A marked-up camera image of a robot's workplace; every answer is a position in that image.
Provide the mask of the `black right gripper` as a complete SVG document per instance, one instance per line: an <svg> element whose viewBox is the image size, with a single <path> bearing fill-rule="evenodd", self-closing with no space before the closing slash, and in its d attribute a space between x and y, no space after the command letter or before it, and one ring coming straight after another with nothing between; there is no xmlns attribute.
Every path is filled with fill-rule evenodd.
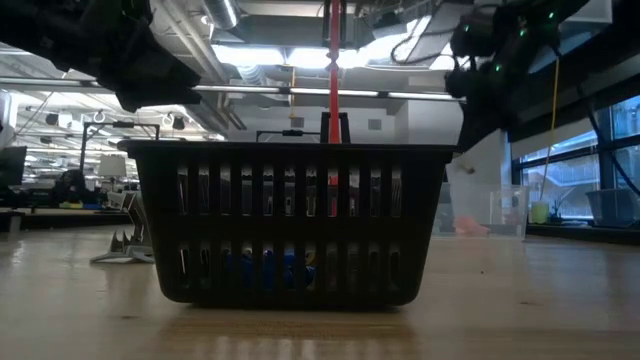
<svg viewBox="0 0 640 360"><path fill-rule="evenodd" d="M457 146L468 151L496 130L505 130L511 114L505 105L501 66L492 62L478 69L454 68L444 76L446 92L461 99L463 114Z"/></svg>

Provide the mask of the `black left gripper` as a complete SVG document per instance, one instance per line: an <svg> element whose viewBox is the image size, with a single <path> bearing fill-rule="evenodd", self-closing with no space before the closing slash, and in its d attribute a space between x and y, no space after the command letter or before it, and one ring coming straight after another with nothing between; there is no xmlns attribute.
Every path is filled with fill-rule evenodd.
<svg viewBox="0 0 640 360"><path fill-rule="evenodd" d="M98 83L113 91L122 109L164 105L195 105L194 87L201 77L162 47L148 29L119 32L109 39Z"/></svg>

